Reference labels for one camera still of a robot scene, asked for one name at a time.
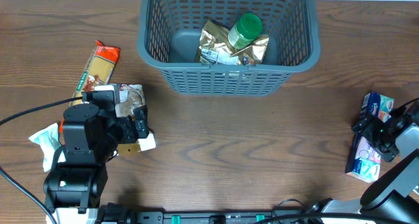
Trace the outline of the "blue tissue pack box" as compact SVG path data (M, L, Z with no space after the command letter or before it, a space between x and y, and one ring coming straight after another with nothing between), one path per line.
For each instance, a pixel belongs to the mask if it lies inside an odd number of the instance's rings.
M393 98L370 92L363 99L360 117L371 113L382 122L386 122L391 118L390 111L393 109L393 103ZM370 143L359 134L355 135L346 164L346 175L372 183L379 177L380 162L381 156Z

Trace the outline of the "gold foil coffee bag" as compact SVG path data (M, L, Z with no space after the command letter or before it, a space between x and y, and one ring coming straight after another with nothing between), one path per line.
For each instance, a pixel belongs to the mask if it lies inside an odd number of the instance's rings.
M263 62L268 48L268 35L260 35L242 50L236 50L228 42L228 33L227 28L208 20L201 32L195 61L224 65L256 65Z

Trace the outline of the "green lid glass jar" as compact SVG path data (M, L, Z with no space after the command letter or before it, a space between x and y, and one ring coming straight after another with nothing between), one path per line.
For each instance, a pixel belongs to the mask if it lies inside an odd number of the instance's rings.
M233 48L241 50L258 38L262 30L263 25L259 17L253 13L246 13L229 31L228 41Z

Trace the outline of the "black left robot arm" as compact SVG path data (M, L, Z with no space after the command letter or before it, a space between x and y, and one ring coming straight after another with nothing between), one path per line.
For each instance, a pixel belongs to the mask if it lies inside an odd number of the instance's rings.
M51 212L76 207L80 214L97 208L107 182L105 164L118 145L149 135L147 114L146 105L135 108L133 117L117 117L103 103L81 103L65 110L65 145L55 152L44 182L46 207Z

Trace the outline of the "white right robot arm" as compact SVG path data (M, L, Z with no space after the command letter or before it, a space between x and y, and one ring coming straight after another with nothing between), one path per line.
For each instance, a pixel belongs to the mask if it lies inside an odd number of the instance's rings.
M385 219L417 223L418 202L410 193L418 188L418 114L404 113L386 122L368 114L352 130L383 153L400 155L402 160L372 183L360 200L330 200L319 210L327 214L322 220L342 223L345 219L367 220L370 215L375 223Z

